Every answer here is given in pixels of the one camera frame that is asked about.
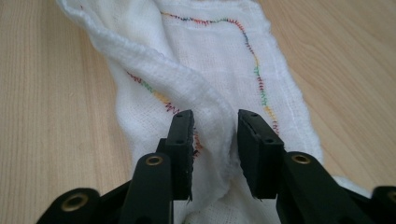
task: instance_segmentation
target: cloth fold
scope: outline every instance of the cloth fold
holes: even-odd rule
[[[275,202],[251,198],[236,151],[238,109],[260,114],[287,151],[322,161],[303,96],[261,6],[241,1],[57,0],[107,60],[133,166],[172,117],[195,117],[193,201],[175,222],[277,223]]]

